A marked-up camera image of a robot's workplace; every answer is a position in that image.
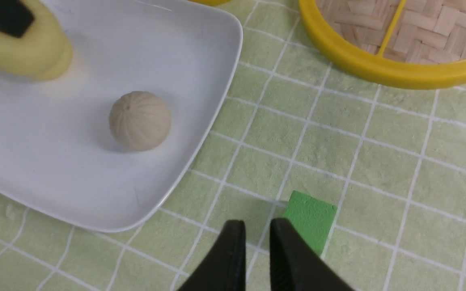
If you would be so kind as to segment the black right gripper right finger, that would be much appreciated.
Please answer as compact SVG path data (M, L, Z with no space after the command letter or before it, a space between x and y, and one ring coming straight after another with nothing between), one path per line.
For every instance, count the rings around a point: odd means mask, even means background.
M272 291L353 290L316 255L288 219L272 219L269 241Z

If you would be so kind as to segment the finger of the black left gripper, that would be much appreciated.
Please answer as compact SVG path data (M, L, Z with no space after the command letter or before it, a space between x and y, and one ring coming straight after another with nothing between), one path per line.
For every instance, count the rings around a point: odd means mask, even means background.
M21 38L33 24L35 17L20 0L0 0L0 32Z

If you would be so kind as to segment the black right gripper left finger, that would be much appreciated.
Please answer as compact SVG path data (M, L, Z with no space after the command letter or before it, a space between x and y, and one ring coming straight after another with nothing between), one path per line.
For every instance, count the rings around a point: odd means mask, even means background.
M244 291L246 289L246 227L227 220L215 243L180 291Z

